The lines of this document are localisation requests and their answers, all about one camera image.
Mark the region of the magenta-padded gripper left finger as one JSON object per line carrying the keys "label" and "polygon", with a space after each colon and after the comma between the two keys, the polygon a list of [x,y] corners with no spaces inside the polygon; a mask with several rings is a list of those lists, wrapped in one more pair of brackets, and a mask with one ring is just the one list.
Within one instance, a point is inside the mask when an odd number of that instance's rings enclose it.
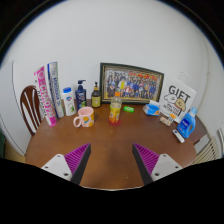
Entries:
{"label": "magenta-padded gripper left finger", "polygon": [[91,144],[87,143],[66,155],[56,154],[42,166],[42,169],[79,185],[90,154]]}

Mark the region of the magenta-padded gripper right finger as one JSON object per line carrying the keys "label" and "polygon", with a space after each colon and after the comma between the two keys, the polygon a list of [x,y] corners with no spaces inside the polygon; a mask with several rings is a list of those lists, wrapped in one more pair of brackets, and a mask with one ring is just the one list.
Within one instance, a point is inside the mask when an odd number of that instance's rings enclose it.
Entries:
{"label": "magenta-padded gripper right finger", "polygon": [[157,154],[137,143],[133,144],[132,153],[145,185],[182,169],[168,154]]}

